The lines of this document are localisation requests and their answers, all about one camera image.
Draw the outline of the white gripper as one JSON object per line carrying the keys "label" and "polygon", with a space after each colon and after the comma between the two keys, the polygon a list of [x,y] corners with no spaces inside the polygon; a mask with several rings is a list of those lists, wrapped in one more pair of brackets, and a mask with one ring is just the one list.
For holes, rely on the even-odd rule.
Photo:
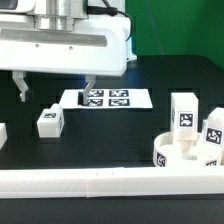
{"label": "white gripper", "polygon": [[75,22],[72,32],[39,30],[31,16],[0,14],[0,69],[13,70],[22,102],[29,90],[28,72],[83,74],[83,104],[96,83],[95,75],[120,76],[127,67],[125,17],[91,16]]}

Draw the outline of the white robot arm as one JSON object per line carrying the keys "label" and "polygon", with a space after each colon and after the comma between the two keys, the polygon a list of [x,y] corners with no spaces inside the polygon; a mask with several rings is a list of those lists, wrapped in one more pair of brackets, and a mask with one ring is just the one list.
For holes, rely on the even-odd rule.
{"label": "white robot arm", "polygon": [[0,70],[12,78],[26,100],[28,72],[121,76],[130,59],[132,18],[124,0],[0,0]]}

